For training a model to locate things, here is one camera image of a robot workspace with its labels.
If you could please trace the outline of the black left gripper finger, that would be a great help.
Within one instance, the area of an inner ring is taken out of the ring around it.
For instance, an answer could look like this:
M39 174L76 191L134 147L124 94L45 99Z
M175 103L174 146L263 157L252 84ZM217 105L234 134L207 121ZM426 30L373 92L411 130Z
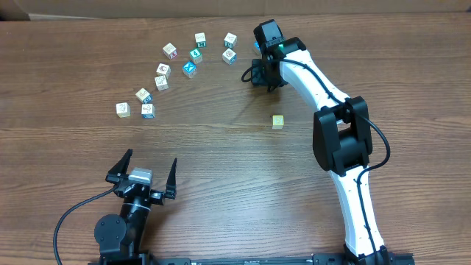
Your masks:
M106 180L123 180L128 178L127 170L132 157L132 149L128 149L123 157L106 174Z
M165 198L175 199L177 195L177 184L176 184L176 168L177 168L177 158L174 159L169 172L169 176L166 182L166 191Z

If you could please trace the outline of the wooden block yellow top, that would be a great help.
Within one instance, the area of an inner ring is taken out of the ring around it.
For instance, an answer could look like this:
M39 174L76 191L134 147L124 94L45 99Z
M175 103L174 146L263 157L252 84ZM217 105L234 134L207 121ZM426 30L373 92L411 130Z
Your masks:
M284 127L284 116L283 115L273 115L272 116L272 129L281 130Z

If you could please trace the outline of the wooden block letter I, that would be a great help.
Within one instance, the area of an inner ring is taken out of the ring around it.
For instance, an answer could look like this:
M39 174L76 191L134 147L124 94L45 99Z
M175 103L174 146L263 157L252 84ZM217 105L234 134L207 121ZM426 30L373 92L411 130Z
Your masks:
M158 91L164 91L169 89L169 84L166 76L155 77L155 85Z

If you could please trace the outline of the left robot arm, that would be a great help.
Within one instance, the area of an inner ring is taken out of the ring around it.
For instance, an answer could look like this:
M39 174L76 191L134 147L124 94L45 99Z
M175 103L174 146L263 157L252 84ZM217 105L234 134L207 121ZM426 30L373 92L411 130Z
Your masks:
M103 216L96 223L94 237L103 262L136 259L140 255L151 207L165 201L166 192L152 188L151 170L134 168L127 171L131 157L132 150L128 149L105 177L113 184L111 192L123 202L120 213Z

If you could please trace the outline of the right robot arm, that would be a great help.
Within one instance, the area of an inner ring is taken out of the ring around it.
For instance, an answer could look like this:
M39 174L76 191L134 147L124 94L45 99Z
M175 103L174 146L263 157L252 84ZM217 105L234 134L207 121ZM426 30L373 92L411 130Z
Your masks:
M268 89L291 85L313 110L314 156L334 182L344 218L344 264L390 264L369 193L371 132L387 139L369 119L366 101L339 90L305 44L285 38L274 20L259 24L253 33L261 58L252 61L241 80Z

